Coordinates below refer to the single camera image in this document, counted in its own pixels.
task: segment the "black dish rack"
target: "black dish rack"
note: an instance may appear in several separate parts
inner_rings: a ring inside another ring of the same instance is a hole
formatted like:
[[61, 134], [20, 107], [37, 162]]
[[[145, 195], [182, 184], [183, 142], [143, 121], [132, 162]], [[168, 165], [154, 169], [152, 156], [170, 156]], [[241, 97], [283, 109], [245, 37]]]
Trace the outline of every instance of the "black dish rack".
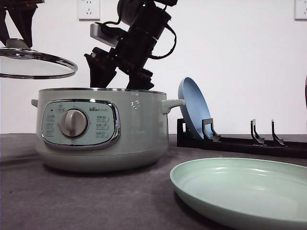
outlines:
[[[206, 133], [205, 126], [211, 125], [213, 136]], [[272, 120], [273, 140], [265, 140], [256, 132], [256, 120], [250, 122], [250, 134], [252, 139], [248, 138], [228, 138], [218, 135], [213, 128], [213, 119], [202, 120], [203, 140], [195, 139], [184, 119], [177, 120], [177, 147], [199, 148], [203, 150], [218, 150], [229, 152], [242, 152], [256, 155], [271, 155], [279, 157], [293, 157], [307, 159], [307, 143], [283, 141], [274, 131], [274, 121]]]

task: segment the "gray tabletop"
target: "gray tabletop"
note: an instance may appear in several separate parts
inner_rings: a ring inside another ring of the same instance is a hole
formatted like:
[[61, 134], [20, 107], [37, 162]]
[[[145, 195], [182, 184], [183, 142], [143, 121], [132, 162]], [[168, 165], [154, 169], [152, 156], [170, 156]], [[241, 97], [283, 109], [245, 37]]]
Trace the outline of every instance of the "gray tabletop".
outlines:
[[[306, 135], [284, 136], [307, 141]], [[109, 173], [71, 173], [45, 166], [34, 134], [1, 135], [1, 230], [228, 230], [193, 211], [174, 192], [170, 170], [209, 157], [242, 157], [307, 166], [279, 158], [176, 147], [155, 164]]]

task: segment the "control knob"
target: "control knob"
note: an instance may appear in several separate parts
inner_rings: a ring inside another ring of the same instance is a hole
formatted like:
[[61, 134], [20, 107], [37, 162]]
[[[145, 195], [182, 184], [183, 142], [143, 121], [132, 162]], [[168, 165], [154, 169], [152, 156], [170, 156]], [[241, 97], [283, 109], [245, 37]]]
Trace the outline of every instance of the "control knob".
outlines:
[[61, 132], [68, 137], [77, 137], [87, 128], [87, 118], [83, 112], [76, 109], [66, 111], [59, 120]]

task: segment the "control panel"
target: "control panel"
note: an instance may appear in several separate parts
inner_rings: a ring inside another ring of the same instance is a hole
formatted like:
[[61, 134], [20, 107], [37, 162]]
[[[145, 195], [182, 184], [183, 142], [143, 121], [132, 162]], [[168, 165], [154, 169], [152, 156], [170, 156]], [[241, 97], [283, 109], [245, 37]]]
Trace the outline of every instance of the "control panel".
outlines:
[[54, 147], [107, 148], [119, 132], [118, 110], [108, 101], [58, 100], [47, 104], [44, 110], [42, 137]]

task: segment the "electrical socket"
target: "electrical socket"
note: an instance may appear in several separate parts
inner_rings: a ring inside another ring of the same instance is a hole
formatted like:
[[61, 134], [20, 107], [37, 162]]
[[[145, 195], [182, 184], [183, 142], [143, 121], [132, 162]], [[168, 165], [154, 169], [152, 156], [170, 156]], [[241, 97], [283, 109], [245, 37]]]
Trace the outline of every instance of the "electrical socket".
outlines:
[[295, 0], [295, 19], [307, 20], [307, 0]]
[[78, 0], [79, 20], [100, 20], [100, 0]]

